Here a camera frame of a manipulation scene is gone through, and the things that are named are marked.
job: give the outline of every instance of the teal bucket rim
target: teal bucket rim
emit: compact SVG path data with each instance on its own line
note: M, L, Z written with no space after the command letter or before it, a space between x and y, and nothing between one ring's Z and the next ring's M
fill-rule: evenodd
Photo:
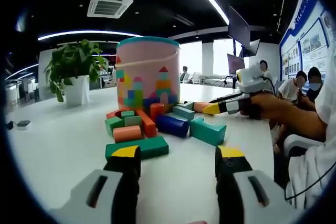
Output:
M134 37L122 40L118 45L117 48L123 46L128 43L140 42L140 41L152 41L152 42L163 42L167 44L174 45L180 48L180 43L176 42L172 39L162 38L162 37L153 37L153 36L143 36L143 37Z

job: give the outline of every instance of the printed castle design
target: printed castle design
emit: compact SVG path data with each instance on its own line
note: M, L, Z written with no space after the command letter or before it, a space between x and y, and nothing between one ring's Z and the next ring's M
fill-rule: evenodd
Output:
M123 89L118 89L118 103L127 107L143 108L149 107L152 103L174 104L177 103L177 94L171 89L171 82L168 76L168 70L162 67L159 71L159 79L155 83L155 90L148 98L143 97L143 83L141 77L134 77L133 80L124 72L124 70L116 70L117 82L122 83L127 93L124 94Z

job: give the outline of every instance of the orange block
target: orange block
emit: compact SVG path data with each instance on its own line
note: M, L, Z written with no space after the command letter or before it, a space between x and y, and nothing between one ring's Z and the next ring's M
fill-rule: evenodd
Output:
M116 110L116 111L112 111L112 112L106 114L106 119L113 118L115 116L121 118L121 112L129 111L129 110L131 110L131 109L122 108L122 109L119 109L119 110Z
M170 80L161 80L157 81L155 84L155 88L158 89L170 89L171 83Z
M165 107L162 103L152 103L151 104L151 119L155 121L157 115L163 114Z
M146 115L143 110L136 110L135 113L141 117L142 127L145 131L147 137L156 136L156 126L155 123Z
M141 129L138 125L113 129L113 137L116 143L142 139Z
M204 108L212 104L213 103L208 103L208 102L194 102L194 111L201 113Z

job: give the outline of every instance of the white plant pot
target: white plant pot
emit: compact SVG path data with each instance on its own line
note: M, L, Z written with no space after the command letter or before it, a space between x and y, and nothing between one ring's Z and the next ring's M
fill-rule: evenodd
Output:
M71 77L72 86L64 85L68 106L78 106L89 102L89 76Z

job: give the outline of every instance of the air conditioning vent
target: air conditioning vent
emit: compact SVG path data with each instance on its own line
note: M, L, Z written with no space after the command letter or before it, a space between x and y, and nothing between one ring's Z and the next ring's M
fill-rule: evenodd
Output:
M88 17L120 18L133 0L91 0Z

